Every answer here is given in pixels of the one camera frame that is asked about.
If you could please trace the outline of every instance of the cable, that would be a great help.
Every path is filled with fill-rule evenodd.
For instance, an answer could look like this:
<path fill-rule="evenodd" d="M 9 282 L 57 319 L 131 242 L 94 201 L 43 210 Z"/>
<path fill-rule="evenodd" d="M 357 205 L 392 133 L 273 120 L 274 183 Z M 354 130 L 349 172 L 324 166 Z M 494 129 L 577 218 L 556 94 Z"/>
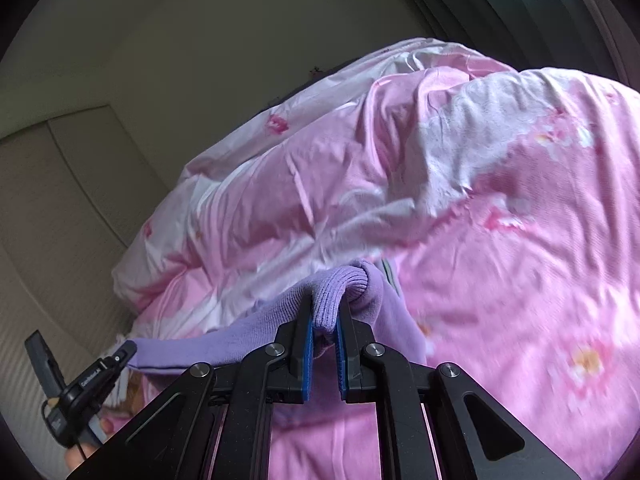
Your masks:
<path fill-rule="evenodd" d="M 76 447 L 78 448 L 78 451 L 80 452 L 80 455 L 82 455 L 82 460 L 86 460 L 86 455 L 84 454 L 84 449 L 82 449 L 82 446 L 80 446 L 80 441 L 79 440 L 76 442 Z"/>
<path fill-rule="evenodd" d="M 47 420 L 47 415 L 44 414 L 44 408 L 47 405 L 47 400 L 45 399 L 42 401 L 42 404 L 40 405 L 40 414 L 42 415 L 42 420 L 44 420 L 44 423 L 47 425 L 47 427 L 49 427 L 49 421 Z"/>

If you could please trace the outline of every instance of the pink duvet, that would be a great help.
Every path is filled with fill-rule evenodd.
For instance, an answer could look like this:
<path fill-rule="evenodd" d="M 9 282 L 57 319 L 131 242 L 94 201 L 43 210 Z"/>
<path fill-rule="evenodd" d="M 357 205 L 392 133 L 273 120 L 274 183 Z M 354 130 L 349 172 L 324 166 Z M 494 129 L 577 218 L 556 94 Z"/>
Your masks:
<path fill-rule="evenodd" d="M 619 83 L 405 41 L 192 160 L 116 291 L 135 336 L 187 337 L 315 270 L 393 258 L 424 362 L 459 363 L 602 479 L 640 427 L 639 118 Z M 375 478 L 376 439 L 373 414 L 275 428 L 270 478 Z"/>

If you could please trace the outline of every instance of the blue gripper pad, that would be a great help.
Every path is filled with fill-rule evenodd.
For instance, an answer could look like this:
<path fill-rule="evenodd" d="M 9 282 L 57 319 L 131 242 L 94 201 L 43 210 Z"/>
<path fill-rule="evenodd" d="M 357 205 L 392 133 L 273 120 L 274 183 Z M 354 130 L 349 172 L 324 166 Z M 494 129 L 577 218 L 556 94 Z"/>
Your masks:
<path fill-rule="evenodd" d="M 313 318 L 309 317 L 306 327 L 305 356 L 302 362 L 302 400 L 307 402 L 311 396 L 311 361 L 314 358 L 314 327 Z"/>
<path fill-rule="evenodd" d="M 347 398 L 347 367 L 344 363 L 344 341 L 342 340 L 342 327 L 340 319 L 335 321 L 335 363 L 338 367 L 338 388 L 340 388 L 340 398 Z"/>

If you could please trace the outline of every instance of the purple cloth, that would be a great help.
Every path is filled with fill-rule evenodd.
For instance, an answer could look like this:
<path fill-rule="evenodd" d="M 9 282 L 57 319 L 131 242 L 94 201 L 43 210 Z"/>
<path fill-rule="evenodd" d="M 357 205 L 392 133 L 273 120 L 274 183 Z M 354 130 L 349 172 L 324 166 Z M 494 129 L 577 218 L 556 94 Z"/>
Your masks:
<path fill-rule="evenodd" d="M 373 264 L 364 260 L 316 272 L 270 301 L 258 301 L 229 327 L 199 337 L 177 340 L 134 339 L 138 352 L 129 367 L 150 376 L 176 376 L 196 362 L 213 366 L 239 362 L 251 350 L 270 343 L 278 327 L 296 319 L 300 302 L 313 297 L 314 353 L 311 399 L 303 406 L 279 406 L 274 423 L 289 426 L 320 422 L 353 413 L 340 401 L 333 343 L 340 299 L 350 303 L 353 317 L 371 325 L 378 342 L 395 348 L 409 361 L 423 364 L 424 336 L 401 298 Z"/>

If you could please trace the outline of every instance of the black clip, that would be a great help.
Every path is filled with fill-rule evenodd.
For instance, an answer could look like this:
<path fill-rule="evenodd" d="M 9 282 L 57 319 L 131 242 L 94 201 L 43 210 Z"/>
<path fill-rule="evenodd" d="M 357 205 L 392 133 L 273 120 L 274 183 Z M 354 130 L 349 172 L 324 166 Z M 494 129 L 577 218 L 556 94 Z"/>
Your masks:
<path fill-rule="evenodd" d="M 80 442 L 100 446 L 101 441 L 89 423 L 100 411 L 122 370 L 136 353 L 135 343 L 125 341 L 112 356 L 97 359 L 68 386 L 38 330 L 26 339 L 24 346 L 47 396 L 42 404 L 42 418 L 49 433 L 64 447 L 72 447 Z M 47 406 L 50 408 L 48 414 L 45 413 Z"/>
<path fill-rule="evenodd" d="M 312 336 L 306 298 L 240 364 L 192 365 L 70 480 L 265 480 L 273 403 L 308 399 Z M 344 300 L 335 339 L 342 398 L 376 403 L 383 480 L 579 480 L 459 366 L 409 362 Z"/>

